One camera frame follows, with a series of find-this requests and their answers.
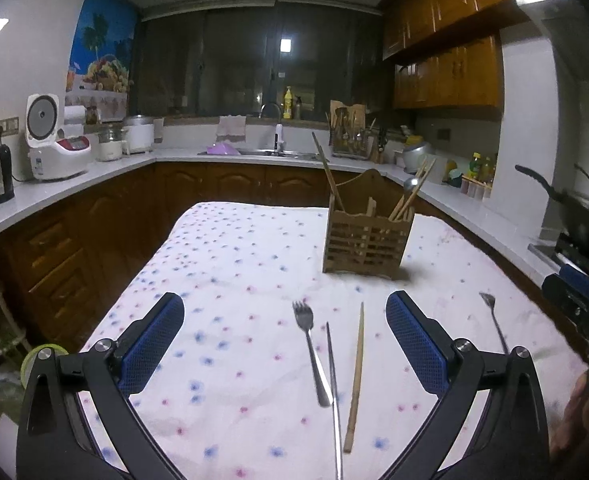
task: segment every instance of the fork handle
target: fork handle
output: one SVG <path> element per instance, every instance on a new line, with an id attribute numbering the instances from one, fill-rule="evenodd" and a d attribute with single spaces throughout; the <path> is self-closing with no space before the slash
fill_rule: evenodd
<path id="1" fill-rule="evenodd" d="M 313 340 L 310 337 L 310 332 L 306 331 L 305 340 L 308 342 L 308 352 L 310 352 L 310 361 L 313 366 L 313 378 L 315 378 L 315 390 L 317 391 L 317 401 L 322 408 L 329 408 L 331 402 L 331 387 L 323 373 L 321 360 L 313 346 Z"/>

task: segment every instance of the floral tablecloth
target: floral tablecloth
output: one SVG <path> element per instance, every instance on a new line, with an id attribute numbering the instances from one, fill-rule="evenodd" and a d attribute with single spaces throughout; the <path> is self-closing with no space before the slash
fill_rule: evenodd
<path id="1" fill-rule="evenodd" d="M 332 410 L 318 406 L 305 335 L 292 302 L 315 312 L 313 341 L 324 363 L 330 322 L 339 409 L 345 427 L 355 364 L 359 308 L 365 304 L 364 369 L 353 452 L 345 478 L 379 478 L 430 413 L 425 393 L 385 320 L 385 301 L 406 290 L 454 339 L 501 352 L 489 308 L 508 346 L 536 360 L 550 417 L 561 412 L 585 369 L 552 322 L 489 257 L 437 218 L 415 216 L 403 282 L 323 274 L 328 210 L 201 203 L 177 221 L 168 240 L 99 323 L 85 349 L 116 339 L 166 291 L 183 298 L 183 327 L 141 394 L 130 396 L 169 459 L 190 480 L 332 479 Z M 444 466 L 459 459 L 486 394 L 473 404 Z M 103 455 L 124 467 L 88 393 L 82 403 Z"/>

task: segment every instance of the open lid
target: open lid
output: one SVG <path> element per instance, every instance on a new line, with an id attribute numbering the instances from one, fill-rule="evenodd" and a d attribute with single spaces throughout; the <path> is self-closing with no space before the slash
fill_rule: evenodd
<path id="1" fill-rule="evenodd" d="M 26 140 L 30 148 L 39 148 L 56 141 L 59 118 L 59 97 L 55 94 L 34 94 L 26 109 Z"/>

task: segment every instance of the range hood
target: range hood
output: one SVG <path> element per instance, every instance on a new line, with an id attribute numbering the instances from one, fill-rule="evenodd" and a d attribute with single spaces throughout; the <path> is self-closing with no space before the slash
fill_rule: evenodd
<path id="1" fill-rule="evenodd" d="M 589 81 L 589 13 L 578 0 L 516 0 L 580 81 Z"/>

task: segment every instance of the wooden utensil holder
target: wooden utensil holder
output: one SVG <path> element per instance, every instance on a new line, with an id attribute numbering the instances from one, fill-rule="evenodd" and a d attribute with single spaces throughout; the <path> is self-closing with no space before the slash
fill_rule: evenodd
<path id="1" fill-rule="evenodd" d="M 395 196 L 377 170 L 367 170 L 337 187 L 347 210 L 335 209 L 331 195 L 323 272 L 348 271 L 396 279 L 414 208 L 410 207 L 398 221 L 388 219 L 401 192 Z M 369 197 L 377 201 L 377 216 L 366 214 Z"/>

